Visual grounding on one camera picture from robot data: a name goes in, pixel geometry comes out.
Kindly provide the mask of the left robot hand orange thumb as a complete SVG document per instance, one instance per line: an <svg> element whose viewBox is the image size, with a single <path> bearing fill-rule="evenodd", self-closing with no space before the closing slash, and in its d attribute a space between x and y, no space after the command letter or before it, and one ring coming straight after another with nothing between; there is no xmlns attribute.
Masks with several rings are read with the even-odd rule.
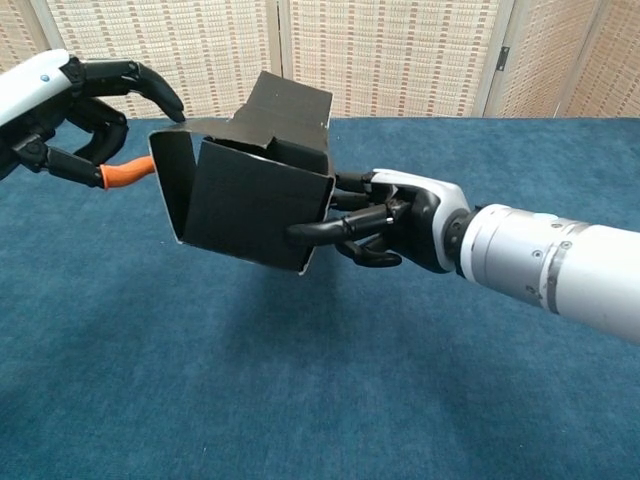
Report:
<svg viewBox="0 0 640 480"><path fill-rule="evenodd" d="M172 121L185 120L184 105L156 71L131 59L81 60L65 49L46 50L1 75L1 175L18 166L108 189L132 183L153 169L128 163L111 167L128 134L124 113L105 98L136 93ZM91 138L74 152L49 146L57 129L70 122Z"/></svg>

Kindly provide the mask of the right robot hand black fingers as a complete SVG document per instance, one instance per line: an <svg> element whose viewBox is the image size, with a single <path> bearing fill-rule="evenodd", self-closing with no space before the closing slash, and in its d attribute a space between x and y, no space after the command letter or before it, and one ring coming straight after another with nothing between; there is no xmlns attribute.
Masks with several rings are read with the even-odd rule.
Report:
<svg viewBox="0 0 640 480"><path fill-rule="evenodd" d="M471 209L462 189L391 169L338 172L330 207L341 216L288 226L285 238L305 247L332 245L355 264L389 268L404 259L437 274L456 268L455 243Z"/></svg>

